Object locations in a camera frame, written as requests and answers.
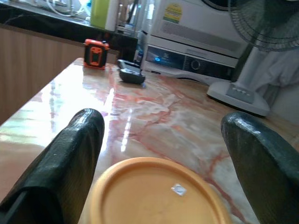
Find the white cloth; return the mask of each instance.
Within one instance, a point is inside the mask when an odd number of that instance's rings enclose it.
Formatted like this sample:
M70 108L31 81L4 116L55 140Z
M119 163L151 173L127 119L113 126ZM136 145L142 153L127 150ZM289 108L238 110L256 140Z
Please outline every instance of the white cloth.
M285 87L299 83L299 49L283 52L259 51L263 60L256 67L250 89L265 89L268 84Z

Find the electric fan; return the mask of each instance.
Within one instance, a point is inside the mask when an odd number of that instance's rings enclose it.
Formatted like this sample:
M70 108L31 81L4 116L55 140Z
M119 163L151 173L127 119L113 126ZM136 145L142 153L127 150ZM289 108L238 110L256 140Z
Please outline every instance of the electric fan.
M267 102L250 90L252 69L259 49L284 51L299 47L298 0L229 0L229 13L240 36L249 42L237 68L242 68L235 83L216 82L210 85L210 97L260 116L270 109Z

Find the green bottle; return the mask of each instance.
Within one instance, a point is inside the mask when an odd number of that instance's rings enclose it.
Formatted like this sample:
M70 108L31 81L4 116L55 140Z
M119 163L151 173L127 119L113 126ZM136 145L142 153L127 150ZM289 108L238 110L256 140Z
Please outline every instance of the green bottle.
M110 0L92 0L90 24L105 28Z

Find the round knob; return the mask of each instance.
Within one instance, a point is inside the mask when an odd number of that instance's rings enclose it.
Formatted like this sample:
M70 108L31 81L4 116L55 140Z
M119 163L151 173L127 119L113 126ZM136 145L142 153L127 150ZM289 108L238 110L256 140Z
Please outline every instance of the round knob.
M191 68L194 70L198 70L200 68L200 62L197 60L193 60L191 62Z

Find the fan base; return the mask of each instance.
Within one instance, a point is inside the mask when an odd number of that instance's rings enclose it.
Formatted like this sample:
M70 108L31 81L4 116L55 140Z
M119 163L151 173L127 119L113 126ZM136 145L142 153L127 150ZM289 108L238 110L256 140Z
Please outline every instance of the fan base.
M241 110L267 116L270 108L256 92L238 86L236 83L216 82L210 85L207 95Z

